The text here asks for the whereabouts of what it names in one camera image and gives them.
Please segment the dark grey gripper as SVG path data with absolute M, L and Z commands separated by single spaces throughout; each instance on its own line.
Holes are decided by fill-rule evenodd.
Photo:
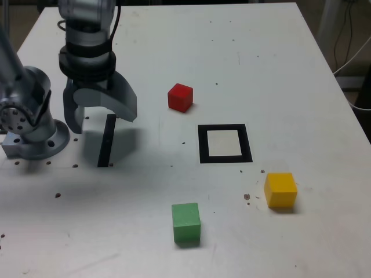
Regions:
M 128 122 L 137 118 L 137 96 L 128 81 L 116 71 L 108 80 L 99 82 L 67 79 L 63 91 L 64 118 L 75 134 L 82 134 L 84 107 L 107 108 Z

